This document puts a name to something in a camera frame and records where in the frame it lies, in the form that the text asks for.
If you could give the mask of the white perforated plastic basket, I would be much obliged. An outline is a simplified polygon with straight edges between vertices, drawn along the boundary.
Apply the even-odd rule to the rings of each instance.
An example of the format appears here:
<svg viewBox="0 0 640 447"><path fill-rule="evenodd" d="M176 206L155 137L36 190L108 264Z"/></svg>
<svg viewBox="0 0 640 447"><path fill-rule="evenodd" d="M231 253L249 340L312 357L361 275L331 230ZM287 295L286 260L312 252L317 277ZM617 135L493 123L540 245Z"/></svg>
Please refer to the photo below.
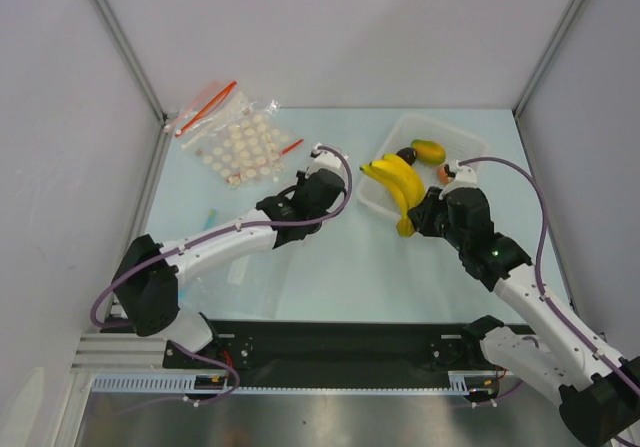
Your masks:
<svg viewBox="0 0 640 447"><path fill-rule="evenodd" d="M375 159L383 154L396 153L413 140L422 139L440 144L447 161L481 157L489 152L489 144L457 125L419 113L403 114L381 144ZM379 183L364 176L356 189L357 200L375 215L395 224L400 212L391 194Z"/></svg>

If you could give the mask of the yellow banana bunch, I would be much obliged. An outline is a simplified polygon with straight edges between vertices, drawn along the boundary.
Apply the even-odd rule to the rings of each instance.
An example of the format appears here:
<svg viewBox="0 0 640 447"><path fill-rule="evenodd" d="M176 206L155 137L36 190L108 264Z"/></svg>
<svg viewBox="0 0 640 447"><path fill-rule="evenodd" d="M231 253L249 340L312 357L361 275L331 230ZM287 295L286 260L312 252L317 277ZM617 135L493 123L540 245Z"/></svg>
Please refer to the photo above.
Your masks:
<svg viewBox="0 0 640 447"><path fill-rule="evenodd" d="M423 182L416 171L397 154L385 154L359 167L367 177L382 185L394 199L400 212L396 231L400 237L411 237L415 227L409 211L417 207L425 197Z"/></svg>

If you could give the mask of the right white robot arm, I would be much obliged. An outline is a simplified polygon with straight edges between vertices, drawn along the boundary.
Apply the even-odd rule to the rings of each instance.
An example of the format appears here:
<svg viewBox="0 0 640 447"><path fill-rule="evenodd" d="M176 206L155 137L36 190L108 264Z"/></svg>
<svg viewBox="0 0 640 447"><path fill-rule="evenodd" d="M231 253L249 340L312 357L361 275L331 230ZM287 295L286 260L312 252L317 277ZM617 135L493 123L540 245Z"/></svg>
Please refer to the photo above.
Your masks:
<svg viewBox="0 0 640 447"><path fill-rule="evenodd" d="M491 362L512 371L558 408L585 446L601 446L638 422L639 360L625 358L543 285L529 255L495 231L480 189L431 187L409 218L421 235L446 240L465 271L515 310L543 345L485 316L461 343L469 366Z"/></svg>

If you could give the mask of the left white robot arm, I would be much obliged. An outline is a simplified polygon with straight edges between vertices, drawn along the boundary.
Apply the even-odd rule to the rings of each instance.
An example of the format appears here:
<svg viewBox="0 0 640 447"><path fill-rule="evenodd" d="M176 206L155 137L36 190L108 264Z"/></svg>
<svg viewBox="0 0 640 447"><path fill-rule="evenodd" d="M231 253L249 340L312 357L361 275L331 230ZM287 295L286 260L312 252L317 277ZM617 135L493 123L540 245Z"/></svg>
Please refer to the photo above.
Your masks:
<svg viewBox="0 0 640 447"><path fill-rule="evenodd" d="M220 343L200 313L179 305L179 290L226 262L274 250L315 233L339 196L343 178L322 168L300 173L296 185L269 196L235 222L209 229L198 238L160 243L148 234L128 247L113 279L114 293L133 332L185 347L199 367L214 364Z"/></svg>

